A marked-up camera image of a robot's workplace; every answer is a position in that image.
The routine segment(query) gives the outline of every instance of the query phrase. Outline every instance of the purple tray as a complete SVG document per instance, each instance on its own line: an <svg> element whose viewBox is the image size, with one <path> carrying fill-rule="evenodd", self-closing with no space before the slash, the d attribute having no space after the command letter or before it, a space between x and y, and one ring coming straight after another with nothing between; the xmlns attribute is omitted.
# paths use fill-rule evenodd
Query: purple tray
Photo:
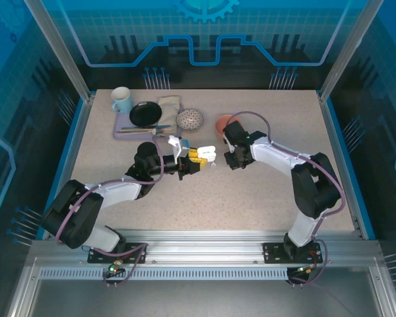
<svg viewBox="0 0 396 317"><path fill-rule="evenodd" d="M138 103L142 101L134 101L133 105L136 106ZM183 105L180 104L179 106L179 113L183 111ZM129 119L129 114L118 114L116 116L116 122L114 124L113 129L113 137L117 140L141 140L141 141L150 141L152 139L152 133L117 133L123 127L136 127L131 120ZM176 137L180 137L181 129L178 127L178 133Z"/></svg>

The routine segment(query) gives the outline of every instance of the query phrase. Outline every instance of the white mug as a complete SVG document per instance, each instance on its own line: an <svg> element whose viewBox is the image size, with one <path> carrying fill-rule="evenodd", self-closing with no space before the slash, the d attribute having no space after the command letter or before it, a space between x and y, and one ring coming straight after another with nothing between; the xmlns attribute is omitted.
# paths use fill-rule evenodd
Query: white mug
<svg viewBox="0 0 396 317"><path fill-rule="evenodd" d="M114 103L112 110L118 114L128 114L132 110L131 91L126 87L117 87L112 91Z"/></svg>

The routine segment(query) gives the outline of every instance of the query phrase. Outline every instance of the tabletop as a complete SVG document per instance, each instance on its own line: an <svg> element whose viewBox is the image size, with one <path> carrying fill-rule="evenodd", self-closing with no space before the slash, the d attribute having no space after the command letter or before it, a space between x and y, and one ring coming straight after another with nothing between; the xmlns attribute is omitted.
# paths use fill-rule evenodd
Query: tabletop
<svg viewBox="0 0 396 317"><path fill-rule="evenodd" d="M142 142L114 139L116 114L110 93L97 91L77 155L72 179L83 184L122 177ZM191 147L214 145L216 166L208 164L182 181L176 174L164 175L144 198L101 210L100 224L114 229L288 230L298 212L292 180L262 162L231 170L224 160L228 148L215 135L216 119L243 110L265 116L277 143L311 155L325 153L339 177L314 90L132 90L131 94L137 101L177 95L185 109L200 111L205 119L202 128L183 132L182 137ZM267 131L257 117L243 115L240 120L250 133ZM163 143L163 154L172 154ZM348 208L327 218L321 230L353 231Z"/></svg>

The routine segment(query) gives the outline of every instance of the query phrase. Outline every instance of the blue enclosure wall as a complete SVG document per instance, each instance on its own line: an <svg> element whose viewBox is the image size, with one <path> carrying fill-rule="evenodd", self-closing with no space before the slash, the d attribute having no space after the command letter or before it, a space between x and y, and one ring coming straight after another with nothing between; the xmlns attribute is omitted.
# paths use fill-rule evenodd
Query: blue enclosure wall
<svg viewBox="0 0 396 317"><path fill-rule="evenodd" d="M396 0L384 1L331 95L374 232L396 253Z"/></svg>
<svg viewBox="0 0 396 317"><path fill-rule="evenodd" d="M365 2L44 1L91 89L320 88Z"/></svg>
<svg viewBox="0 0 396 317"><path fill-rule="evenodd" d="M78 100L23 1L0 0L0 316L38 223L17 208L43 212Z"/></svg>

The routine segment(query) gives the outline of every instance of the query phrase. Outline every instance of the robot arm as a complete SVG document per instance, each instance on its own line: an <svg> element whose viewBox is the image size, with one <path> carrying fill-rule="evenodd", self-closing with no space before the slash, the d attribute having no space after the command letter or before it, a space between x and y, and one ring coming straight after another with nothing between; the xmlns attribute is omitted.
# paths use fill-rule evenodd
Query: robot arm
<svg viewBox="0 0 396 317"><path fill-rule="evenodd" d="M180 180L185 175L199 172L207 162L215 159L214 147L192 149L187 140L177 137L170 137L168 142L173 146L174 154L163 156L164 173L177 172ZM124 237L109 227L96 225L95 222L103 208L122 201L141 199L154 187L154 184L140 185L128 181L151 182L152 176L160 174L160 157L155 144L140 144L134 161L135 164L121 177L120 183L99 186L87 195L63 229L59 237L63 243L70 248L89 246L106 252L124 251ZM97 184L68 181L43 216L42 226L56 235L75 202L94 186Z"/></svg>
<svg viewBox="0 0 396 317"><path fill-rule="evenodd" d="M312 241L314 230L322 221L323 214L341 197L339 191L326 175L302 158L296 157L294 151L269 141L264 133L256 131L249 134L238 122L230 123L223 131L224 140L229 146L229 152L225 153L224 157L232 170L245 168L259 161L292 178L294 199L300 212L285 236L284 249L294 258L299 254L300 248ZM337 180L326 155L318 153L310 156L300 153L299 157L316 162Z"/></svg>

